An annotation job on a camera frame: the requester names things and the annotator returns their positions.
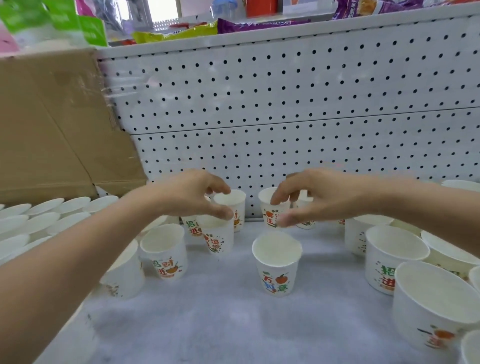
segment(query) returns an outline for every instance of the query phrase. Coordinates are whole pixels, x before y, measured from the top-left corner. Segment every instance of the purple snack bag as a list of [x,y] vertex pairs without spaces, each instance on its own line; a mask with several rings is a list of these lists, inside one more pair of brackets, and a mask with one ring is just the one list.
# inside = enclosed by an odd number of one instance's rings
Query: purple snack bag
[[382,0],[338,0],[338,8],[333,19],[355,18],[388,12],[420,9],[421,0],[404,0],[398,3]]
[[224,19],[218,19],[217,29],[219,34],[225,34],[225,33],[246,32],[247,30],[255,30],[255,29],[277,28],[279,26],[286,26],[286,25],[307,24],[309,22],[310,22],[310,19],[304,20],[304,21],[287,20],[284,22],[236,24]]

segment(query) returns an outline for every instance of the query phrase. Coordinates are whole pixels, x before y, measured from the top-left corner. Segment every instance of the white shelf surface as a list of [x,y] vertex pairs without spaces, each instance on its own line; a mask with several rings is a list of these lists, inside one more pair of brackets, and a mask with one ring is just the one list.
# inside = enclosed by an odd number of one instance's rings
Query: white shelf surface
[[341,226],[285,229],[302,243],[295,287],[277,298],[261,286],[249,222],[233,252],[218,261],[202,238],[188,237],[189,268],[176,282],[150,265],[141,293],[85,302],[100,346],[90,364],[423,364],[394,328],[392,297],[370,287],[363,259],[346,250]]

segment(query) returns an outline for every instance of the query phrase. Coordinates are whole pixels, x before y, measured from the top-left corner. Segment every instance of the left hand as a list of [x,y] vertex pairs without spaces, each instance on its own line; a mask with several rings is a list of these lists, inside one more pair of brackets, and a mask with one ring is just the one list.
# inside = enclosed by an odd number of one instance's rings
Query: left hand
[[211,215],[230,220],[233,217],[231,208],[205,199],[205,194],[212,192],[229,194],[230,187],[223,179],[205,170],[186,170],[160,182],[149,183],[128,195],[146,201],[158,209],[158,215]]

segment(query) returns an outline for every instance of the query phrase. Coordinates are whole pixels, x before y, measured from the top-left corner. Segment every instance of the right hand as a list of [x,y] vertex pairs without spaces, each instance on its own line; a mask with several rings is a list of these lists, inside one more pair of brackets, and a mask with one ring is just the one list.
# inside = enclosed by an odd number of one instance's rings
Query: right hand
[[380,202],[392,183],[398,183],[398,180],[325,168],[309,169],[288,175],[273,194],[271,204],[278,205],[289,198],[295,202],[300,190],[308,190],[313,196],[313,202],[307,206],[289,209],[282,214],[278,219],[281,227],[311,220],[338,220],[380,214]]

